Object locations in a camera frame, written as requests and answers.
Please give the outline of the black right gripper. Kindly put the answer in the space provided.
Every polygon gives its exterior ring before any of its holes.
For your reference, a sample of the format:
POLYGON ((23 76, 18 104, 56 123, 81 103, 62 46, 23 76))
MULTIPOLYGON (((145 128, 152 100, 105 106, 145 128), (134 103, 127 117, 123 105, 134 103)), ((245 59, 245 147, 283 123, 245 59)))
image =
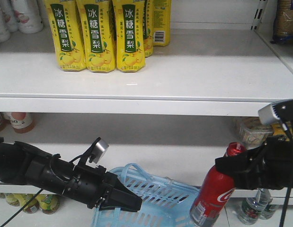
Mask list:
POLYGON ((293 141, 268 137, 261 146, 233 157, 215 160, 217 171, 230 176, 245 190, 293 188, 293 141))

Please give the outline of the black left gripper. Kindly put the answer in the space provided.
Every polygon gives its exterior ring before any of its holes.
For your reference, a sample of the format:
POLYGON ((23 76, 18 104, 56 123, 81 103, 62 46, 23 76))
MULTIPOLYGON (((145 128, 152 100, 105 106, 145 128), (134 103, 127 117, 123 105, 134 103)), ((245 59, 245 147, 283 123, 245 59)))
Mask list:
POLYGON ((71 179, 64 187, 63 196, 84 203, 88 208, 101 203, 100 210, 120 208, 124 211, 139 211, 142 206, 142 198, 103 166, 75 166, 71 179))

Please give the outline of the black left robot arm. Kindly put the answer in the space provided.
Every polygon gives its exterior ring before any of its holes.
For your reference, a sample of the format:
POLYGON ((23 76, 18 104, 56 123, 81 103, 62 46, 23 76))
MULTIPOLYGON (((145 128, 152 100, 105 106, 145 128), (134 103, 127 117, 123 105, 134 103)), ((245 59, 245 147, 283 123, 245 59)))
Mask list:
POLYGON ((121 208, 129 212, 141 209, 142 199, 127 189, 103 166, 97 163, 108 149, 108 144, 98 137, 91 146, 73 161, 64 161, 60 154, 52 155, 30 144, 16 141, 4 142, 0 137, 0 181, 15 185, 33 185, 86 204, 92 209, 121 208))

